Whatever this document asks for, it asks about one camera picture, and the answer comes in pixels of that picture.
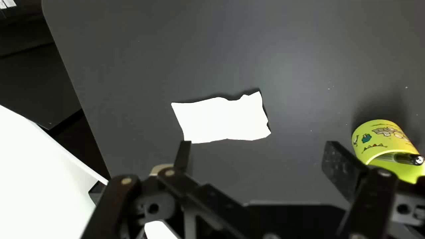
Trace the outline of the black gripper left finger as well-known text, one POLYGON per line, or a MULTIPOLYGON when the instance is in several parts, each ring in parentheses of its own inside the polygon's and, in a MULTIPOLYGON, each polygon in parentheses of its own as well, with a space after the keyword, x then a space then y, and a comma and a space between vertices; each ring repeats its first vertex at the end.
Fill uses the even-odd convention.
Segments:
POLYGON ((187 172, 191 162, 191 150, 192 150, 192 142, 191 140, 183 140, 180 143, 176 159, 175 159, 175 168, 181 172, 187 172))

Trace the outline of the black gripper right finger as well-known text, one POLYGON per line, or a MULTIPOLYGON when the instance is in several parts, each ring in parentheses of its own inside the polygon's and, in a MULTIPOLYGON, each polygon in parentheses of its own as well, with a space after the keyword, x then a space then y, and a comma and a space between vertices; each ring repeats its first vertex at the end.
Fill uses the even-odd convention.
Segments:
POLYGON ((327 140, 323 152, 322 171, 351 200, 355 197, 367 167, 341 142, 327 140))

